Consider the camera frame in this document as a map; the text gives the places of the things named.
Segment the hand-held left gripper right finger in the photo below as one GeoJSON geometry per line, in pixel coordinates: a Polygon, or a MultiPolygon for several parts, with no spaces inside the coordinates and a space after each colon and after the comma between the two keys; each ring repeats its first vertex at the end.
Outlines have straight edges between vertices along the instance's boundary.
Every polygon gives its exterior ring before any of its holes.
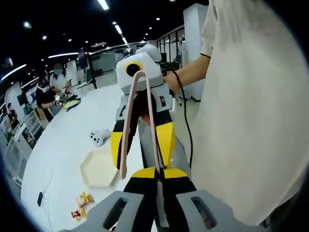
{"type": "Polygon", "coordinates": [[[197,190],[185,172],[164,170],[164,212],[170,232],[263,232],[234,217],[232,209],[205,190],[197,190]]]}

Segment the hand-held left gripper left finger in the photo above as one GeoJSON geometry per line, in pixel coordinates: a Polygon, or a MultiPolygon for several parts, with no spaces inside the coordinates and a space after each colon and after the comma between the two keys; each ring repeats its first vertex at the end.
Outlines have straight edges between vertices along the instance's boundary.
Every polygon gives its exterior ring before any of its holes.
{"type": "Polygon", "coordinates": [[[135,172],[123,191],[115,191],[88,212],[72,232],[150,232],[155,218],[158,172],[135,172]]]}

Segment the person's right hand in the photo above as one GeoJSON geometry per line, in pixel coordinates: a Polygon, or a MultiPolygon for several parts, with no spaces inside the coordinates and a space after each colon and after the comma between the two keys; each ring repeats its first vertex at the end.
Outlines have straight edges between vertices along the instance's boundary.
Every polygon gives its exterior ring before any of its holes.
{"type": "Polygon", "coordinates": [[[169,89],[173,91],[175,95],[178,95],[181,91],[181,86],[185,87],[185,81],[182,78],[180,71],[171,72],[163,77],[164,82],[168,84],[169,89]]]}

